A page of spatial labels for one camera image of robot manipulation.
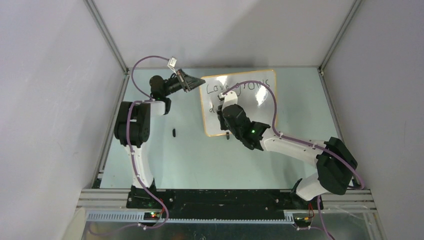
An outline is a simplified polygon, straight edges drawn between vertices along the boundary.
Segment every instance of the whiteboard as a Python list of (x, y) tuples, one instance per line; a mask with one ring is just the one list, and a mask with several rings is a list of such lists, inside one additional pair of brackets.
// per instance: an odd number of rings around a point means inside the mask
[[(225, 92), (237, 83), (259, 81), (266, 84), (277, 97), (277, 75), (273, 69), (204, 76), (205, 84), (199, 87), (204, 133), (209, 137), (225, 135), (229, 130), (221, 130), (217, 109), (222, 102), (218, 94)], [(238, 105), (251, 121), (272, 124), (274, 114), (273, 98), (267, 89), (258, 83), (242, 84), (233, 89), (238, 96)]]

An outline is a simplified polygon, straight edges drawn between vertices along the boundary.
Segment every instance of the white table surface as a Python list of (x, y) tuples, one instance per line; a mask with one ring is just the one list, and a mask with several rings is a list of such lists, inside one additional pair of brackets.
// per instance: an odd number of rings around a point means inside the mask
[[(188, 68), (194, 77), (266, 68)], [(299, 138), (328, 140), (336, 128), (316, 68), (274, 67), (277, 77), (277, 129)], [(150, 93), (149, 79), (171, 75), (169, 69), (136, 69), (138, 86)], [(316, 170), (300, 160), (260, 150), (249, 150), (232, 135), (205, 135), (198, 89), (179, 91), (168, 115), (151, 119), (148, 157), (158, 189), (291, 189)], [(145, 100), (131, 80), (124, 101)], [(129, 189), (132, 166), (119, 141), (113, 138), (101, 188)]]

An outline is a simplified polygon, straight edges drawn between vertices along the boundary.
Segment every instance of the white wall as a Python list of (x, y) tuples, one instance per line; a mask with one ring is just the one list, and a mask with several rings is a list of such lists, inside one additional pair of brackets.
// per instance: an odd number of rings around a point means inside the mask
[(324, 77), (388, 239), (423, 239), (424, 1), (364, 1)]
[(123, 74), (82, 0), (0, 3), (0, 238), (58, 239)]
[(249, 67), (318, 66), (354, 0), (95, 2), (130, 67)]

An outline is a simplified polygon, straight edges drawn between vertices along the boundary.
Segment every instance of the light blue tabletop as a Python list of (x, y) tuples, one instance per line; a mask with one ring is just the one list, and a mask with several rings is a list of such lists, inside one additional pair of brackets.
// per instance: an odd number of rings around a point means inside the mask
[[(201, 78), (261, 69), (266, 68), (184, 71)], [(278, 130), (303, 139), (336, 137), (317, 69), (272, 69), (277, 77)], [(169, 69), (136, 69), (134, 79), (142, 90), (150, 93), (152, 76), (167, 79), (171, 73)], [(279, 153), (249, 150), (232, 135), (229, 140), (225, 136), (206, 136), (199, 90), (179, 91), (169, 98), (172, 100), (169, 114), (152, 118), (150, 122), (148, 160), (158, 189), (291, 189), (298, 179), (316, 172), (312, 166)], [(145, 99), (130, 80), (124, 101)], [(131, 184), (131, 161), (124, 147), (113, 138), (100, 187), (129, 189)]]

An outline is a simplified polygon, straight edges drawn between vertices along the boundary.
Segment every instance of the metal frame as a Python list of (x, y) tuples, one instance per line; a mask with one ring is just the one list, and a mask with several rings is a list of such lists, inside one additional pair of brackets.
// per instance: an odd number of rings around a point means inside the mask
[[(110, 51), (118, 62), (119, 66), (122, 69), (124, 74), (122, 85), (119, 90), (119, 95), (116, 98), (115, 106), (113, 109), (113, 116), (111, 116), (109, 125), (108, 125), (108, 134), (106, 135), (103, 145), (102, 153), (99, 156), (97, 161), (97, 167), (93, 174), (91, 181), (91, 186), (93, 185), (96, 179), (101, 179), (103, 175), (103, 170), (106, 164), (106, 159), (109, 153), (111, 146), (111, 141), (113, 139), (113, 123), (116, 120), (116, 115), (118, 111), (119, 103), (122, 101), (125, 95), (127, 84), (129, 81), (129, 69), (124, 62), (124, 59), (119, 52), (119, 49), (112, 38), (111, 33), (109, 32), (105, 21), (103, 20), (94, 0), (84, 0), (87, 9), (92, 15), (100, 33), (104, 37), (107, 45), (109, 46)], [(330, 48), (328, 49), (321, 65), (318, 67), (318, 74), (321, 80), (322, 88), (324, 90), (325, 97), (328, 102), (328, 106), (331, 112), (334, 125), (336, 127), (338, 137), (343, 140), (341, 128), (339, 121), (337, 119), (336, 111), (333, 106), (326, 82), (324, 80), (324, 70), (340, 43), (342, 37), (346, 33), (348, 26), (350, 25), (353, 17), (358, 12), (359, 7), (361, 6), (363, 0), (355, 0), (350, 8), (348, 15), (346, 16), (343, 24), (341, 25), (337, 35), (335, 36)], [(127, 209), (127, 197), (129, 189), (83, 189), (81, 191), (78, 203), (76, 208), (85, 208), (87, 210), (87, 220), (88, 221), (99, 221), (99, 222), (138, 222), (141, 217), (141, 213), (150, 212), (150, 211), (160, 211), (160, 209)], [(290, 192), (290, 190), (280, 190), (281, 192)], [(368, 234), (371, 240), (386, 240), (385, 233), (377, 212), (374, 199), (371, 195), (370, 190), (348, 190), (345, 195), (334, 195), (331, 193), (326, 193), (322, 195), (323, 203), (323, 213), (338, 213), (338, 214), (354, 214), (362, 213), (363, 219), (366, 221), (366, 226)], [(306, 210), (287, 210), (285, 211), (286, 217), (288, 216), (289, 223), (293, 217), (293, 214), (303, 214), (306, 213)], [(172, 219), (170, 222), (176, 223), (211, 223), (211, 221), (201, 221), (196, 219)], [(240, 223), (268, 223), (267, 221), (240, 221)]]

